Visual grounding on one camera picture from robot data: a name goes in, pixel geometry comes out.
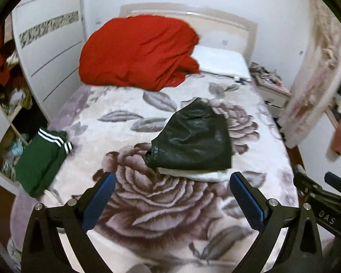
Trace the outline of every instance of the headboard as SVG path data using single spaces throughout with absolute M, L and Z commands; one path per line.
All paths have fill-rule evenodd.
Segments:
M 199 45 L 233 50 L 250 64 L 254 51 L 257 23 L 216 9 L 176 3 L 141 3 L 122 5 L 120 17 L 155 14 L 189 23 L 199 34 Z

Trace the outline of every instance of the white pillow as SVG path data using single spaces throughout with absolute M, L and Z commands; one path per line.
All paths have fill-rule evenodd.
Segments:
M 200 65 L 200 71 L 251 80 L 245 58 L 238 52 L 196 45 L 191 57 Z

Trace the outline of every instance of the nightstand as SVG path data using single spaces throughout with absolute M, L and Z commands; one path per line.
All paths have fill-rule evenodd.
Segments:
M 252 73 L 251 75 L 255 79 L 256 87 L 263 97 L 269 113 L 274 118 L 278 118 L 287 101 L 291 98 L 291 94 L 283 86 L 261 79 L 258 73 Z

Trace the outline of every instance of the floral curtain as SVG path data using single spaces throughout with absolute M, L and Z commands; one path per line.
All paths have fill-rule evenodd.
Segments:
M 279 117 L 286 146 L 308 135 L 341 83 L 341 24 L 322 0 L 310 0 L 315 17 L 310 42 L 291 87 L 292 98 Z

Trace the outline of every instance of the black leather garment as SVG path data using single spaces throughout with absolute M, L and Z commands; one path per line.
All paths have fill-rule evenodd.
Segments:
M 171 117 L 144 160 L 150 168 L 215 171 L 231 168 L 231 156 L 224 115 L 197 98 Z

